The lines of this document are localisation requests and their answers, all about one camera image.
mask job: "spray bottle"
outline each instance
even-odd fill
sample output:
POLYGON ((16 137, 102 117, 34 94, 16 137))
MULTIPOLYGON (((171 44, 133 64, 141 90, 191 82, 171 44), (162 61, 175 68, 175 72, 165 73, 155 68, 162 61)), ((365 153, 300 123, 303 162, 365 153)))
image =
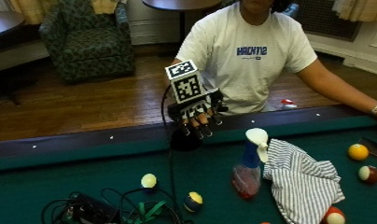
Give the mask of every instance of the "spray bottle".
POLYGON ((232 184, 243 199, 251 199, 260 188, 260 162, 267 162, 268 135, 263 129, 246 132, 246 148, 239 163, 232 170, 232 184))

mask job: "white t-shirt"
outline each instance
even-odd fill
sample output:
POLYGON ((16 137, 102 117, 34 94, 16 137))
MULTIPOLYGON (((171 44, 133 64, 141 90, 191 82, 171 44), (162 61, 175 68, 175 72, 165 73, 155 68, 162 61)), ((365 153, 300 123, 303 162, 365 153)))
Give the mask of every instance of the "white t-shirt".
POLYGON ((275 12, 251 25, 236 2, 196 22, 177 58, 194 61, 204 87, 224 95, 223 114, 234 115, 260 111, 283 68, 299 72, 316 54, 298 21, 275 12))

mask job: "pool table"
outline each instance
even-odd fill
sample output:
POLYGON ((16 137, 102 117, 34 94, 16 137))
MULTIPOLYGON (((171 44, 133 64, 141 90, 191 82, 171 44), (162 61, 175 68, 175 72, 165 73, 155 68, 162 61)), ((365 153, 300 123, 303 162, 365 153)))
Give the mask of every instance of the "pool table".
MULTIPOLYGON (((173 122, 0 142, 0 223, 41 223, 42 210, 53 200, 79 191, 101 201, 103 189, 119 193, 139 189, 142 176, 149 173, 158 178, 158 188, 175 193, 183 220, 206 224, 286 223, 270 180, 262 178, 260 190, 248 201, 238 197, 231 185, 231 169, 251 128, 264 129, 270 139, 288 141, 318 161, 331 161, 347 197, 335 206, 349 224, 377 223, 377 184, 367 185, 357 177, 363 165, 377 167, 377 158, 353 161, 348 157, 348 147, 361 137, 377 142, 375 117, 333 105, 222 120, 222 125, 211 125, 214 135, 190 151, 170 150, 169 136, 178 128, 173 122), (196 213, 187 212, 182 204, 190 191, 203 198, 196 213)), ((173 200, 161 193, 139 191, 131 197, 134 203, 165 200, 173 207, 173 200)), ((118 193, 109 193, 106 199, 113 204, 122 201, 118 193)))

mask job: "hardwood floor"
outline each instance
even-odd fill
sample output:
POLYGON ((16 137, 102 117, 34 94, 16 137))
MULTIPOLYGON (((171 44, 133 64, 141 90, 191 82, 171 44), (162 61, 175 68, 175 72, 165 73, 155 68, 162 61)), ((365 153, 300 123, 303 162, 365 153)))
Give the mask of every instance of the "hardwood floor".
MULTIPOLYGON (((0 141, 161 123, 163 68, 173 58, 158 57, 158 49, 135 48, 138 69, 133 76, 77 85, 61 81, 49 58, 2 71, 14 82, 36 79, 37 83, 14 92, 20 106, 0 97, 0 141)), ((339 60, 320 59, 331 71, 377 99, 376 75, 345 67, 339 60)), ((272 86, 274 106, 279 107, 286 98, 299 108, 336 104, 288 73, 272 86)))

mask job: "black glove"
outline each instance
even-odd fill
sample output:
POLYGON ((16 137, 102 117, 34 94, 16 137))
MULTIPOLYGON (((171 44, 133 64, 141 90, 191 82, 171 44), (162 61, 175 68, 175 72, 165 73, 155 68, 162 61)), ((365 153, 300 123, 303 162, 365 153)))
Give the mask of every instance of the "black glove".
POLYGON ((208 91, 204 96, 196 98, 193 101, 185 102, 183 104, 171 104, 167 106, 167 115, 171 120, 181 122, 181 128, 186 135, 190 134, 190 119, 195 119, 199 123, 199 126, 194 128, 195 134, 199 139, 203 138, 203 135, 212 135, 208 125, 199 122, 198 115, 210 115, 214 123, 219 125, 222 123, 222 120, 216 112, 220 108, 222 101, 223 95, 218 89, 214 89, 208 91))

